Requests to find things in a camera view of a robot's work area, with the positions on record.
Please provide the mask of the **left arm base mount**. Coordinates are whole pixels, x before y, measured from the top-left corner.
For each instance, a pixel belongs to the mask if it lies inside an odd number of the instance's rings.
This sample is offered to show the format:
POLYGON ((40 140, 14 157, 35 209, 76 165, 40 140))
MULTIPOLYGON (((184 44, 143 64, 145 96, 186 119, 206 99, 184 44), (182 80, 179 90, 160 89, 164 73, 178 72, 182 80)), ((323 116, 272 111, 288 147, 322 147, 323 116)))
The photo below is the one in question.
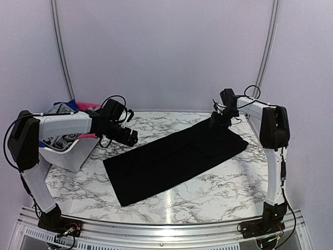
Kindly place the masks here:
POLYGON ((43 220, 39 220, 37 226, 41 229, 55 232, 60 236, 70 235, 78 238, 81 234, 83 221, 66 217, 60 217, 60 223, 55 227, 51 227, 50 222, 44 222, 43 220))

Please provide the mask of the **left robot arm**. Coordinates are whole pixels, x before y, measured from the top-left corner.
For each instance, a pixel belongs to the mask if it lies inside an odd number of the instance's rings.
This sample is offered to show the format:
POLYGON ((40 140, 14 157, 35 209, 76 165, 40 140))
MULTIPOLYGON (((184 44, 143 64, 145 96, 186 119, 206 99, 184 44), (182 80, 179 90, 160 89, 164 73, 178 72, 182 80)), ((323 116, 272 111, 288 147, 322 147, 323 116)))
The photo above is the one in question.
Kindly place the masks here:
POLYGON ((39 221, 60 232, 66 227, 61 209, 51 196, 44 175, 39 170, 39 143, 48 138, 67 134, 94 134, 126 146, 134 146, 137 131, 126 127, 134 116, 111 96, 96 110, 69 111, 64 114, 33 114, 23 110, 7 129, 3 139, 3 152, 10 152, 22 184, 34 201, 39 221))

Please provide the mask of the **black t-shirt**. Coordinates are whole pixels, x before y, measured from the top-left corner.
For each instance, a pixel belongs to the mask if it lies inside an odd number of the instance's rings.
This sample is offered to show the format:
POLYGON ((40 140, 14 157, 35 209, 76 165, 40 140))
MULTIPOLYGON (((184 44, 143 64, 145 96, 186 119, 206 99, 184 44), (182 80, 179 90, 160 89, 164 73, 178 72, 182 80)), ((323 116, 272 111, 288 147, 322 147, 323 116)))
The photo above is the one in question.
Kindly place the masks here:
POLYGON ((233 158, 248 146, 210 119, 103 161, 122 207, 173 188, 233 158))

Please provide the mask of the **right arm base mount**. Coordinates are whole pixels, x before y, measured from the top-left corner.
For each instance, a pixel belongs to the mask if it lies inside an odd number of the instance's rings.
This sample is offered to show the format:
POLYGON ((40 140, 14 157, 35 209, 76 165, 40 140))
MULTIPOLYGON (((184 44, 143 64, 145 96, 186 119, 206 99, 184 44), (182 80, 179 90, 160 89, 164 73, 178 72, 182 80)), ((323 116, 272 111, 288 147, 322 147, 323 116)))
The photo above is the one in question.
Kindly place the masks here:
POLYGON ((272 224, 265 224, 263 219, 243 221, 237 226, 237 231, 242 234, 244 239, 270 235, 276 232, 282 233, 285 224, 282 221, 275 221, 272 224))

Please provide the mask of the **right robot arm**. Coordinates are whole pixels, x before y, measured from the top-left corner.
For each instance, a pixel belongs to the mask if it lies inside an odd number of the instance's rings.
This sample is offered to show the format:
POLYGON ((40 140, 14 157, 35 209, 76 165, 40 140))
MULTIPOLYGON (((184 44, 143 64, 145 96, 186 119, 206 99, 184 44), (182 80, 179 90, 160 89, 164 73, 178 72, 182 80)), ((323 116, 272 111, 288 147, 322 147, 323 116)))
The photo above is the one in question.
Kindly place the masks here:
POLYGON ((290 140, 287 110, 283 106, 262 102, 246 94, 236 95, 231 88, 221 91, 222 104, 214 102, 211 125, 231 126, 231 119, 244 114, 259 120, 259 128, 251 127, 264 150, 268 166, 268 190, 258 229, 269 233, 287 212, 285 198, 286 152, 290 140))

